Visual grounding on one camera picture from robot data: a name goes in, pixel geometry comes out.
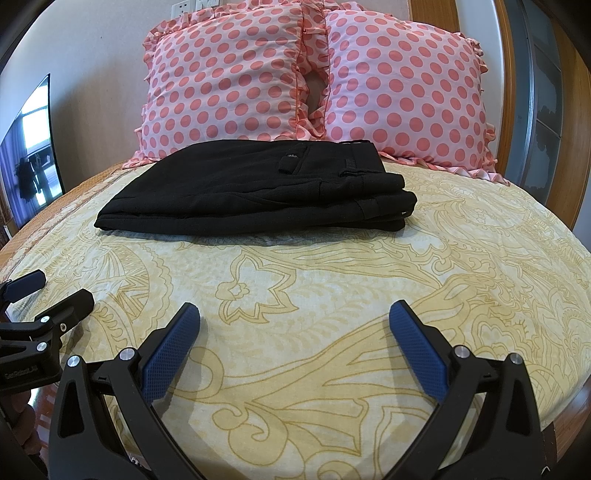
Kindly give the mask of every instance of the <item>television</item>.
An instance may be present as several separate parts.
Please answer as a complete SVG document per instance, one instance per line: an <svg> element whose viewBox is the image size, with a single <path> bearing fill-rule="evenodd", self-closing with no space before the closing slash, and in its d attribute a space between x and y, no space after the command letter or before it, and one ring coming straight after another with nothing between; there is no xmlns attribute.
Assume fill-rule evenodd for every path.
<svg viewBox="0 0 591 480"><path fill-rule="evenodd" d="M47 75L33 91L0 144L4 192L19 229L64 194L51 135L49 80Z"/></svg>

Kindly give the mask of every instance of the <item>bed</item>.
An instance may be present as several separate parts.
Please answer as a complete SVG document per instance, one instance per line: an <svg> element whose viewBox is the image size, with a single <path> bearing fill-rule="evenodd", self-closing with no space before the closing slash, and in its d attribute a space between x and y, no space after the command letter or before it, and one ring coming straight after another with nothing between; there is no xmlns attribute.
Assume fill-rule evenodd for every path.
<svg viewBox="0 0 591 480"><path fill-rule="evenodd" d="M418 197L396 234L106 233L93 227L96 212L151 168L113 166L0 251L2 278L37 268L48 278L11 313L31 318L90 290L95 310L62 353L97 361L138 346L190 301L202 331L155 408L198 468L208 478L365 479L392 467L435 406L388 329L390 305L405 299L452 345L525 358L552 467L588 415L591 254L517 186L384 161ZM44 440L55 392L37 395ZM476 397L448 462L481 405ZM139 456L117 405L109 409Z"/></svg>

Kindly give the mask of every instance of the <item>pillow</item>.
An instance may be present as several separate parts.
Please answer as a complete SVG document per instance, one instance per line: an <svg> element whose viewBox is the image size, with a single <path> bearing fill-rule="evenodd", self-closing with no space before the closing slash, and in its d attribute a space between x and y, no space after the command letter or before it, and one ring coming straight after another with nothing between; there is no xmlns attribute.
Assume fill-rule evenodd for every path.
<svg viewBox="0 0 591 480"><path fill-rule="evenodd" d="M272 1L208 8L152 29L144 41L150 88L136 130L140 148L124 168L200 141L313 136L302 7Z"/></svg>
<svg viewBox="0 0 591 480"><path fill-rule="evenodd" d="M371 140L399 163L505 183L488 148L479 44L347 7L325 11L329 86L311 115L322 138Z"/></svg>

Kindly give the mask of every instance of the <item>finger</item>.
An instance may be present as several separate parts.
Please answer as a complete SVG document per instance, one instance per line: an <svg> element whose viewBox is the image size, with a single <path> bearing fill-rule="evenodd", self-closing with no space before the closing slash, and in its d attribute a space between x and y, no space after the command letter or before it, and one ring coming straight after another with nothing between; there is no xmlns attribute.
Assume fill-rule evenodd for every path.
<svg viewBox="0 0 591 480"><path fill-rule="evenodd" d="M22 412L31 399L31 390L12 396L12 406L17 413Z"/></svg>
<svg viewBox="0 0 591 480"><path fill-rule="evenodd" d="M27 455L36 455L41 451L41 440L36 430L33 430L33 434L27 439L22 448Z"/></svg>
<svg viewBox="0 0 591 480"><path fill-rule="evenodd" d="M16 426L12 429L19 445L23 445L35 430L35 410L30 405L22 411Z"/></svg>

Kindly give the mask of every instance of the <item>white wall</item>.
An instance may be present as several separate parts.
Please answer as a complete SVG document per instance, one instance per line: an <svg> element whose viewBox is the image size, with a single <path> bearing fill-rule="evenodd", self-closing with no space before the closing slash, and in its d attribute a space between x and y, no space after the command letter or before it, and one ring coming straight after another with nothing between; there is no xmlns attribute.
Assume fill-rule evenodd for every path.
<svg viewBox="0 0 591 480"><path fill-rule="evenodd" d="M482 99L486 121L496 127L498 138L505 92L505 62L495 0L456 0L456 6L462 33L478 40L484 51L483 59L488 72L482 76ZM491 142L489 147L496 155L498 140Z"/></svg>
<svg viewBox="0 0 591 480"><path fill-rule="evenodd" d="M587 182L587 190L585 191L577 223L574 224L573 233L591 252L591 176L589 176Z"/></svg>
<svg viewBox="0 0 591 480"><path fill-rule="evenodd" d="M148 91L142 42L176 1L54 1L0 74L0 139L51 73L51 120L66 189L127 160L138 146L134 129ZM360 3L408 18L407 0Z"/></svg>

